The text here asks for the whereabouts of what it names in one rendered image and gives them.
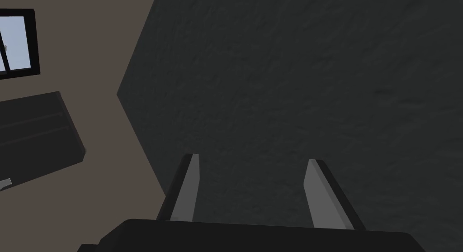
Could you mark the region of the dark grey cabinet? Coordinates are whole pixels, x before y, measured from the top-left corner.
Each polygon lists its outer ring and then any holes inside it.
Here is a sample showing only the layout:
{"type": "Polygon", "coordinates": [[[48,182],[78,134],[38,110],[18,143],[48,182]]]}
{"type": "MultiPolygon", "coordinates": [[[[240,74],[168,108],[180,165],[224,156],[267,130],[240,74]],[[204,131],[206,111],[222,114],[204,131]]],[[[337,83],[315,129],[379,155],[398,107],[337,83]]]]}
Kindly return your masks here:
{"type": "Polygon", "coordinates": [[[0,101],[0,191],[84,160],[59,91],[0,101]]]}

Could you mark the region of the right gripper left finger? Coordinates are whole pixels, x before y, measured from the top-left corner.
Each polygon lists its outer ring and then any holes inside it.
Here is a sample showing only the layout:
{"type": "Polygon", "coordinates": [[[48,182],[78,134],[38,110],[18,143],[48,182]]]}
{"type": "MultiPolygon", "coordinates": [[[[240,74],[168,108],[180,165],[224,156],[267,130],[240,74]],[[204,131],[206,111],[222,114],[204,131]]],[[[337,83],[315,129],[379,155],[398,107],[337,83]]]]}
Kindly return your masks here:
{"type": "Polygon", "coordinates": [[[192,222],[199,182],[199,155],[185,154],[156,219],[192,222]]]}

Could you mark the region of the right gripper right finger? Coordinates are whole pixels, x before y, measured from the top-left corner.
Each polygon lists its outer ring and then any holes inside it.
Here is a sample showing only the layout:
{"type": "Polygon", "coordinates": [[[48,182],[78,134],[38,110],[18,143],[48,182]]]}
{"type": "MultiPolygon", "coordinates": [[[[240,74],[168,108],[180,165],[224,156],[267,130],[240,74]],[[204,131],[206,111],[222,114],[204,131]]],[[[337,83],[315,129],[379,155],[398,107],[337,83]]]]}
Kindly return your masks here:
{"type": "Polygon", "coordinates": [[[303,180],[313,227],[366,230],[327,164],[309,159],[303,180]]]}

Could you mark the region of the black framed window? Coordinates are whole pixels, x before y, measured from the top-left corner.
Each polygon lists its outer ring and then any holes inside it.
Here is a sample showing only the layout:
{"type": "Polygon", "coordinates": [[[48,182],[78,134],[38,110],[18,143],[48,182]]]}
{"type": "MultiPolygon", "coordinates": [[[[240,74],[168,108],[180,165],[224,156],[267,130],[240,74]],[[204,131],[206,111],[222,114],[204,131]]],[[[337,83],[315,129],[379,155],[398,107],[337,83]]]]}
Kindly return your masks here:
{"type": "Polygon", "coordinates": [[[34,9],[0,9],[0,80],[39,74],[34,9]]]}

